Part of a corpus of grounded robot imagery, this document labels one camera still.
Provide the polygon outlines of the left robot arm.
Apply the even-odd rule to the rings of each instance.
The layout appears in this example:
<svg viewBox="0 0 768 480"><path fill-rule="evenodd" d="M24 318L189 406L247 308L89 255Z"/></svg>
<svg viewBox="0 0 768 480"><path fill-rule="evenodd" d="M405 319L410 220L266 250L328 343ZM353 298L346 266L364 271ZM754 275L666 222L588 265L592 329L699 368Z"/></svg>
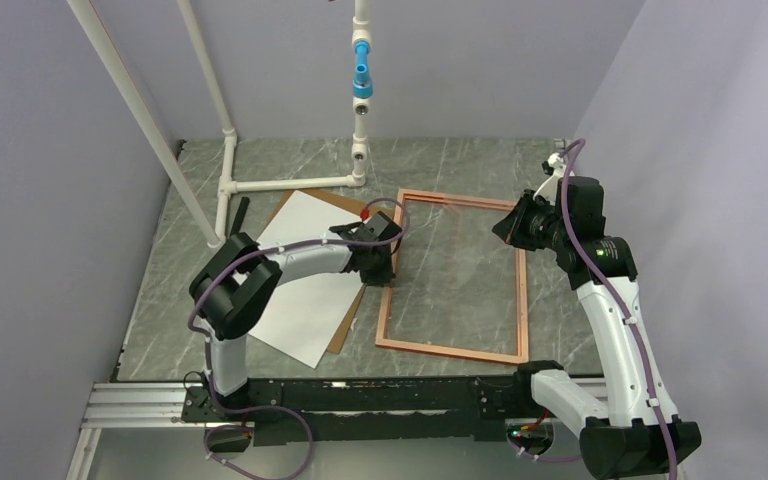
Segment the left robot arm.
<svg viewBox="0 0 768 480"><path fill-rule="evenodd" d="M232 235L189 286L194 306L187 327L206 344L208 407L224 420L245 411L247 336L279 287L319 274L350 273L365 285L387 286L395 277L392 250L405 233L379 211L284 244L262 245L246 233Z"/></svg>

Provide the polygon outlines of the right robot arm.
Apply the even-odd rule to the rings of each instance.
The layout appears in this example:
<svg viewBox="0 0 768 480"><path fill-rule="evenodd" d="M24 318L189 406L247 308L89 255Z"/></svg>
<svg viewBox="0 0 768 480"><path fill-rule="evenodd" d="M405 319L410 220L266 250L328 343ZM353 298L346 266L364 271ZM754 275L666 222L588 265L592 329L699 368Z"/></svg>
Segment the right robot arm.
<svg viewBox="0 0 768 480"><path fill-rule="evenodd" d="M549 250L585 311L607 387L598 400L555 361L518 366L511 388L517 411L541 408L576 435L581 459L595 479L678 475L701 445L695 422L683 421L658 371L640 309L638 271L621 237L605 232L604 190L590 177L557 183L549 201L524 190L492 229L505 244Z"/></svg>

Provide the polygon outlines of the white photo sheet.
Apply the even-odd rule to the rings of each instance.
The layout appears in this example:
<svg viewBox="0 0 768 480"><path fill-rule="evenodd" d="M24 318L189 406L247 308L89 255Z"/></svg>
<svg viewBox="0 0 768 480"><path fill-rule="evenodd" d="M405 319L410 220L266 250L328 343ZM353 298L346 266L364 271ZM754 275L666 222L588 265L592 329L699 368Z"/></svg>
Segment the white photo sheet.
<svg viewBox="0 0 768 480"><path fill-rule="evenodd" d="M264 246L318 237L356 222L365 203L322 190L294 191L258 237ZM357 273L322 273L277 287L251 335L314 368L362 295Z"/></svg>

